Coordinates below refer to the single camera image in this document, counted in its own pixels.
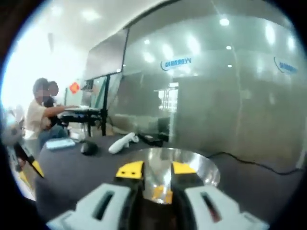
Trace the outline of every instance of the black cable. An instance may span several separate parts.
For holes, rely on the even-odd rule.
[[[231,153],[228,153],[228,152],[218,152],[218,153],[215,153],[215,154],[212,154],[206,158],[210,159],[212,157],[216,157],[216,156],[219,156],[219,155],[228,155],[228,156],[231,156],[232,158],[234,158],[235,160],[237,160],[238,162],[241,162],[241,163],[244,163],[244,164],[253,164],[253,165],[257,165],[259,167],[262,167],[262,168],[265,168],[275,174],[278,174],[278,175],[282,175],[282,176],[285,176],[285,175],[290,175],[290,174],[293,174],[293,173],[296,173],[296,172],[302,172],[304,170],[302,169],[293,169],[291,171],[288,171],[288,172],[277,172],[276,170],[270,168],[269,166],[267,165],[264,165],[264,164],[260,164],[260,163],[257,163],[257,162],[253,162],[253,161],[245,161],[245,160],[242,160],[242,159],[239,159],[238,157],[232,155]]]

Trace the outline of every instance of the stainless steel bowl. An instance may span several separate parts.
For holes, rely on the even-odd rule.
[[[196,171],[204,185],[217,186],[220,182],[220,172],[216,165],[208,158],[191,151],[173,148],[142,149],[132,153],[126,163],[133,161],[144,161],[145,163],[143,197],[159,204],[167,204],[165,199],[170,190],[173,161],[188,164]],[[155,191],[158,187],[163,187],[163,190],[157,197]]]

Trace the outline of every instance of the black tablecloth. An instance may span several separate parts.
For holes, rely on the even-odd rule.
[[[99,146],[98,154],[94,156],[82,155],[80,143],[66,150],[42,149],[38,160],[45,178],[35,179],[35,193],[38,212],[44,220],[75,209],[78,200],[100,184],[113,180],[129,152],[148,148],[143,142],[131,143],[128,149],[110,154],[108,148],[121,137],[92,137],[91,140]],[[242,210],[269,223],[288,202],[303,174],[280,176],[259,166],[239,163],[227,155],[212,160],[221,172],[218,187],[235,199]]]

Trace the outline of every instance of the black mouse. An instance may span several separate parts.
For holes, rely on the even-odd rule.
[[[98,146],[91,141],[86,140],[81,146],[81,153],[85,156],[92,156],[96,154]]]

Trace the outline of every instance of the computer monitor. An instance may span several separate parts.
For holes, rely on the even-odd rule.
[[[123,29],[92,48],[87,56],[83,80],[121,72],[127,37],[128,29]]]

